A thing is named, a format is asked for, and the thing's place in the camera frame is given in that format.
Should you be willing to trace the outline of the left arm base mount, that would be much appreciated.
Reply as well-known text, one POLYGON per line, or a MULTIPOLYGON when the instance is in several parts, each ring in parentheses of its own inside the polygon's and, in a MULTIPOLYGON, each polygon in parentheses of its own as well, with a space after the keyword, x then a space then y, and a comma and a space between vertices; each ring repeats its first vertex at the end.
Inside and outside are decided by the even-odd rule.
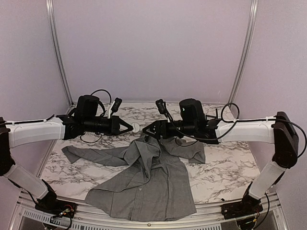
POLYGON ((64 200, 57 199, 57 195, 52 187, 44 180, 48 193, 42 198, 36 199, 35 209, 49 214, 53 214, 53 218, 68 217, 73 218, 75 215, 76 204, 64 200))

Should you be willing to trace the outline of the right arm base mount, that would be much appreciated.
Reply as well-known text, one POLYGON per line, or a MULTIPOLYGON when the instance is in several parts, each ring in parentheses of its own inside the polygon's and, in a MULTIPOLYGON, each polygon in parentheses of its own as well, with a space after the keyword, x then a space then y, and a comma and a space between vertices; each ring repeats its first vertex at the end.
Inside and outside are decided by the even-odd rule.
POLYGON ((260 199, 255 199, 245 194, 241 201, 223 204, 221 211, 224 219, 240 218, 263 211, 260 199))

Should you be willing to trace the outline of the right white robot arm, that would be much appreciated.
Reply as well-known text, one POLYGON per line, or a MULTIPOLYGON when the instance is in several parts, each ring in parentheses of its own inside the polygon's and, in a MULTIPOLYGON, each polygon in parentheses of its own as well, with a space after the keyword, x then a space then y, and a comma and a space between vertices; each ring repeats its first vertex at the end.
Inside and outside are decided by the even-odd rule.
POLYGON ((204 114, 202 104, 196 99, 179 102, 181 120, 174 120, 162 99, 155 102, 165 120, 157 120, 142 131, 155 139, 188 137, 207 144, 220 144, 234 141, 263 142, 274 145, 274 155, 260 175, 246 190, 238 211, 247 215, 256 207, 256 202, 267 190, 278 183, 287 169, 292 168, 301 157, 298 152, 299 136, 285 112, 266 118, 225 120, 222 115, 213 117, 204 114))

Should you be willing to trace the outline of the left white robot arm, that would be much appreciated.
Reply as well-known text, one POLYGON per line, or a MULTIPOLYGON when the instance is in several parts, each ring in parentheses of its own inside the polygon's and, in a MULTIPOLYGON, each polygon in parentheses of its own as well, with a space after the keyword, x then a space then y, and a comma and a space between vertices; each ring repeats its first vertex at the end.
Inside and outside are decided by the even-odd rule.
POLYGON ((16 186, 28 191, 37 199, 37 205, 50 213, 60 210, 55 191, 45 181, 15 163, 11 149, 29 143, 46 140, 69 140, 86 132, 118 136, 132 131, 133 126, 115 113, 122 100, 110 100, 105 108, 99 97, 82 95, 77 105, 66 115, 52 115, 47 119, 29 121, 0 120, 0 174, 16 186))

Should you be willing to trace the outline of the grey button-up shirt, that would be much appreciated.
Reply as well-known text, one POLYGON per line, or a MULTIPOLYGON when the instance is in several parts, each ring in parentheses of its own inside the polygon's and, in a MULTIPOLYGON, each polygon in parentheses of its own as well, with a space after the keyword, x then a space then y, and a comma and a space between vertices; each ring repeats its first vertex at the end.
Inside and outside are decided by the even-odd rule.
POLYGON ((62 152, 74 163, 84 159, 104 166, 125 166, 125 170, 89 190, 85 202, 105 213, 120 213, 146 206, 160 206, 168 214, 187 203, 195 212, 189 175, 183 159, 205 163, 204 146, 175 138, 142 136, 126 147, 81 149, 66 146, 62 152))

